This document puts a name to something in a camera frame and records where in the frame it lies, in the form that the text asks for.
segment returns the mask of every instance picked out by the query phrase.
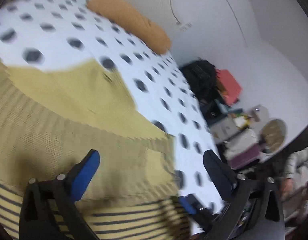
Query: yellow blanket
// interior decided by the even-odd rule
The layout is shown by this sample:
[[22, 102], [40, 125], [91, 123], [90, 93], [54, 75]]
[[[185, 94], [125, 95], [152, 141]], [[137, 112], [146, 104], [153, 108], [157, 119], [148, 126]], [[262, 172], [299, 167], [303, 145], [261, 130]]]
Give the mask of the yellow blanket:
[[90, 149], [99, 151], [101, 165], [82, 208], [177, 194], [173, 137], [135, 110], [117, 72], [94, 61], [47, 74], [7, 71], [0, 63], [1, 182], [22, 192], [29, 178], [42, 181], [66, 173]]

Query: polka dot bedsheet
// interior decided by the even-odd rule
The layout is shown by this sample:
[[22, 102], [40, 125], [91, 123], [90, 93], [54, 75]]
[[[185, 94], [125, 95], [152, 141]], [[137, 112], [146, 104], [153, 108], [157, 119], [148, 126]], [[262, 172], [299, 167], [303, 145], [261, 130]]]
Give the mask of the polka dot bedsheet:
[[91, 57], [116, 68], [137, 110], [175, 136], [180, 195], [195, 193], [215, 211], [222, 200], [203, 166], [212, 136], [170, 52], [157, 55], [139, 38], [86, 8], [87, 0], [17, 0], [0, 10], [0, 58], [6, 65], [64, 70]]

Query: person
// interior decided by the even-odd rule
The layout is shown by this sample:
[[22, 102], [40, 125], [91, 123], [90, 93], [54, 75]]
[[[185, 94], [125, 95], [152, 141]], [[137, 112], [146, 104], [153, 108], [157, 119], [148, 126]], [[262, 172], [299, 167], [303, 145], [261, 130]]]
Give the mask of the person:
[[196, 239], [198, 239], [200, 234], [201, 234], [201, 233], [198, 233], [198, 234], [195, 234], [195, 235], [191, 236], [190, 240], [196, 240]]
[[293, 218], [286, 223], [288, 232], [301, 224], [308, 214], [308, 147], [288, 157], [281, 195], [285, 221]]

